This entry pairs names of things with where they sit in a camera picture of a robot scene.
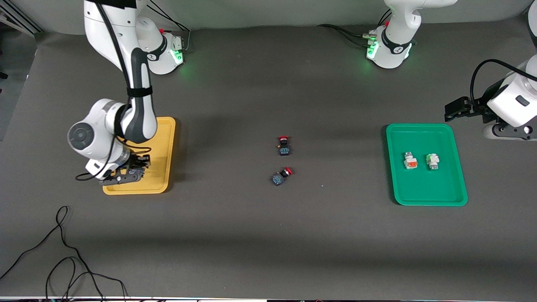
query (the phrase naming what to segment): white wall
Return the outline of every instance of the white wall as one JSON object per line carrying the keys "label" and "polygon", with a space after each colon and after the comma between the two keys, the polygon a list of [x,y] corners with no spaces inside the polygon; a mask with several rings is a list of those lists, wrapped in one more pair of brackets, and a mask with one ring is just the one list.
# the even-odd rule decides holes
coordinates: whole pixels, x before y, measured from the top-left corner
{"label": "white wall", "polygon": [[[47,31],[83,34],[83,0],[12,0]],[[382,0],[154,0],[172,18],[190,27],[238,28],[267,25],[374,24],[387,9]],[[533,0],[459,0],[422,10],[425,23],[495,21],[514,17]],[[176,29],[149,9],[157,26]]]}

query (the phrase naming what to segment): gray table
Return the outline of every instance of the gray table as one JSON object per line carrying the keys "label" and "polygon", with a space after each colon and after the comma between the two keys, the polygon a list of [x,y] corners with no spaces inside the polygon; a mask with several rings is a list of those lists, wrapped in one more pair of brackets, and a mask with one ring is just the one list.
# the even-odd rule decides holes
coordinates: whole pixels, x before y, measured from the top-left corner
{"label": "gray table", "polygon": [[[1,271],[69,205],[68,242],[131,296],[535,300],[535,143],[487,140],[480,118],[454,121],[468,204],[404,207],[391,196],[382,138],[390,123],[443,122],[482,60],[528,59],[523,18],[424,25],[396,70],[328,28],[192,37],[186,65],[152,79],[156,113],[181,130],[169,190],[151,196],[74,181],[86,159],[67,130],[96,100],[124,100],[124,81],[85,37],[41,38],[0,145]],[[477,89],[505,73],[484,68]],[[292,156],[277,155],[280,135],[292,136]],[[296,174],[272,186],[282,166]],[[55,234],[0,282],[1,295],[43,295],[70,254]],[[65,265],[53,277],[58,293],[69,276]],[[76,294],[96,295],[88,279]]]}

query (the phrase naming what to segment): yellow tray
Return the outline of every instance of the yellow tray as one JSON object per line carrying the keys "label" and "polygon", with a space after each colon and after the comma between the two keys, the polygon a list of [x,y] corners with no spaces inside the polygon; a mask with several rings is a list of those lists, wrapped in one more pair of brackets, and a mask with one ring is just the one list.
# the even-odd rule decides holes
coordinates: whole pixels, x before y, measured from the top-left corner
{"label": "yellow tray", "polygon": [[158,129],[155,136],[142,144],[130,142],[137,147],[150,147],[151,165],[146,169],[142,179],[135,183],[107,185],[103,191],[107,195],[158,194],[168,187],[170,179],[175,120],[172,117],[158,117]]}

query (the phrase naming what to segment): green tray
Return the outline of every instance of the green tray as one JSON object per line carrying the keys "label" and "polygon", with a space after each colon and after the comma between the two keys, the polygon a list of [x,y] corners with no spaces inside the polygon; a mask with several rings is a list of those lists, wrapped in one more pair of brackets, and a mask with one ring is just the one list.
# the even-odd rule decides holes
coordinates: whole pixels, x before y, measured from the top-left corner
{"label": "green tray", "polygon": [[[455,136],[445,124],[391,124],[386,128],[394,195],[402,205],[463,206],[468,201]],[[405,152],[418,167],[407,169]],[[438,170],[430,170],[427,154],[436,153]]]}

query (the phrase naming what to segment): tray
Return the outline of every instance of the tray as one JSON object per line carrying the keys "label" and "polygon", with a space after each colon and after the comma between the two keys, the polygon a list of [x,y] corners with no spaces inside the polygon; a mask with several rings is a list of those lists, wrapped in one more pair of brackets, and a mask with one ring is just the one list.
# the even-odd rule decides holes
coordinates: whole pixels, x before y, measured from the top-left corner
{"label": "tray", "polygon": [[[468,201],[455,136],[445,124],[391,124],[386,128],[395,200],[401,205],[463,206]],[[418,167],[407,169],[405,152]],[[438,170],[430,170],[427,154],[436,153]]]}
{"label": "tray", "polygon": [[168,187],[170,179],[171,155],[176,123],[172,117],[157,117],[158,129],[155,136],[142,144],[129,142],[132,146],[150,147],[151,166],[146,169],[139,182],[107,185],[103,191],[107,195],[158,194]]}

